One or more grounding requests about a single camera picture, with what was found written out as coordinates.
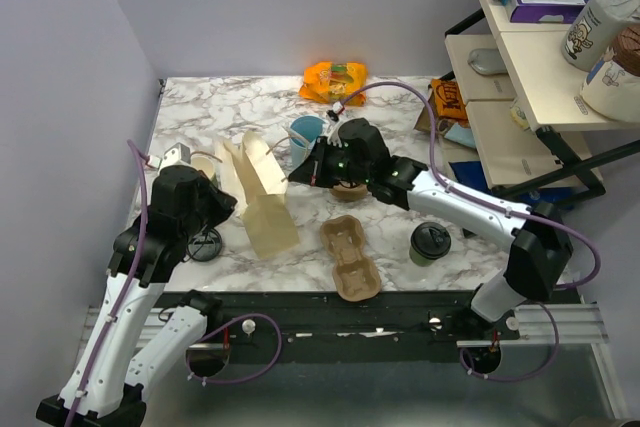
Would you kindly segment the beige paper bag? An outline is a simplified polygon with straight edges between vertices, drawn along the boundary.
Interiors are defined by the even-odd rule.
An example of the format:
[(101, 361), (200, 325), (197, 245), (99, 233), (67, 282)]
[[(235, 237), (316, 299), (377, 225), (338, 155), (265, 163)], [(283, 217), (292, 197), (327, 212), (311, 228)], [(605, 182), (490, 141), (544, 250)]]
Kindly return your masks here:
[(216, 161), (219, 188), (237, 199), (234, 215), (261, 259), (272, 258), (299, 244), (299, 234), (287, 207), (288, 181), (274, 147), (255, 131), (244, 133), (238, 145), (221, 138), (212, 152), (194, 150)]

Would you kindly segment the single brown pulp cup carrier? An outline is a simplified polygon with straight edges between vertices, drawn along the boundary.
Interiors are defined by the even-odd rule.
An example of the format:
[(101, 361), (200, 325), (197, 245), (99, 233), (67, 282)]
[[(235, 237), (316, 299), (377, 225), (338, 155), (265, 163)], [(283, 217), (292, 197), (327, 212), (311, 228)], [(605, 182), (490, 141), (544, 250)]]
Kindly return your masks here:
[(366, 236), (358, 219), (344, 215), (325, 221), (320, 238), (335, 264), (332, 277), (339, 296), (361, 302), (381, 291), (381, 278), (373, 259), (364, 252)]

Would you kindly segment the black plastic cup lid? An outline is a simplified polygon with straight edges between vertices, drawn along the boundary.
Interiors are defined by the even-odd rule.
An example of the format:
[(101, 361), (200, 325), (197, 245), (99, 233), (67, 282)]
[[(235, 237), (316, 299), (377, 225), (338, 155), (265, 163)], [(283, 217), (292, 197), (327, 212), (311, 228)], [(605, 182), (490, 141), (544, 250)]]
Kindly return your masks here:
[(412, 232), (410, 244), (438, 250), (442, 258), (450, 251), (451, 236), (447, 229), (441, 224), (436, 222), (423, 222)]

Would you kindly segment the green paper cup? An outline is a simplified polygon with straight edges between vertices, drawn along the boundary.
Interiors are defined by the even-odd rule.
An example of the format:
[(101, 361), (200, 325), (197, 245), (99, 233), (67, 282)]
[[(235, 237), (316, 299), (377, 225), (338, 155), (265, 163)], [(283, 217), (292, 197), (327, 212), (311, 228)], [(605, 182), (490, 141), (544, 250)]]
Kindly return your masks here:
[(409, 257), (416, 266), (427, 267), (440, 259), (441, 255), (438, 250), (433, 250), (429, 247), (423, 248), (419, 245), (412, 244), (409, 250)]
[(192, 155), (190, 165), (203, 173), (214, 186), (219, 186), (216, 176), (216, 161), (213, 158), (199, 154)]

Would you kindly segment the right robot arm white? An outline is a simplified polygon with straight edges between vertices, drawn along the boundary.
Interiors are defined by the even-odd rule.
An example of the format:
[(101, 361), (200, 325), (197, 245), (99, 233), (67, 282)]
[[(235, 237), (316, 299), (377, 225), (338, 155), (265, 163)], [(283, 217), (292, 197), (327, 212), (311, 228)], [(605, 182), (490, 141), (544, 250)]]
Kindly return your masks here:
[(318, 137), (289, 174), (291, 182), (319, 188), (360, 184), (378, 201), (437, 216), (494, 243), (507, 265), (474, 293), (460, 326), (480, 339), (505, 313), (525, 301), (549, 300), (573, 253), (558, 209), (498, 199), (452, 181), (426, 164), (393, 155), (366, 119), (343, 123), (337, 141)]

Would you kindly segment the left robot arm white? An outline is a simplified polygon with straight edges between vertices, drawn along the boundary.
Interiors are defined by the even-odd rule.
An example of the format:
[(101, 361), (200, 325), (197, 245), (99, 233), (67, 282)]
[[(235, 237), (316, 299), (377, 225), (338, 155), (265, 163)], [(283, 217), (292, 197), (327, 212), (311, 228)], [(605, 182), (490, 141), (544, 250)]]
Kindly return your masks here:
[(74, 373), (42, 400), (38, 420), (51, 426), (139, 426), (153, 388), (196, 341), (214, 340), (221, 301), (191, 290), (143, 348), (145, 323), (189, 243), (226, 221), (234, 197), (186, 165), (161, 169), (143, 191), (146, 208), (114, 241), (103, 303)]

